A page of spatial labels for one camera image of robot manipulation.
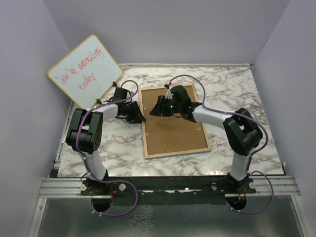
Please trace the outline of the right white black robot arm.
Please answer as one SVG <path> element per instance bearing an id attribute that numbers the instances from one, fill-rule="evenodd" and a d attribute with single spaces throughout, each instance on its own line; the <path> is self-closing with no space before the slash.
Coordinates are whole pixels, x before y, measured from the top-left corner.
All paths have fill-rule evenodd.
<path id="1" fill-rule="evenodd" d="M 244 180 L 249 176 L 251 153 L 258 147 L 263 133 L 248 110 L 220 111 L 208 109 L 202 103 L 193 102 L 186 89 L 175 86 L 160 95 L 157 103 L 150 111 L 156 117 L 171 117 L 179 114 L 191 122 L 209 124 L 225 131 L 229 145 L 234 151 L 233 162 L 228 173 L 227 188 L 238 193 L 245 186 Z"/>

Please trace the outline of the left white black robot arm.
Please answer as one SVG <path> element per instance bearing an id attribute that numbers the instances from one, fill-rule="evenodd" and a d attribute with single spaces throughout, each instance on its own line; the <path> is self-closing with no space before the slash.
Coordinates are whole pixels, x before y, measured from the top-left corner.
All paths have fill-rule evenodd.
<path id="1" fill-rule="evenodd" d="M 92 189 L 99 195 L 109 189 L 108 171 L 99 155 L 103 123 L 109 119 L 124 119 L 130 124 L 145 122 L 138 103 L 132 100 L 134 95 L 125 88 L 117 87 L 108 101 L 90 110 L 77 108 L 73 112 L 66 143 L 83 160 L 87 179 L 93 180 Z"/>

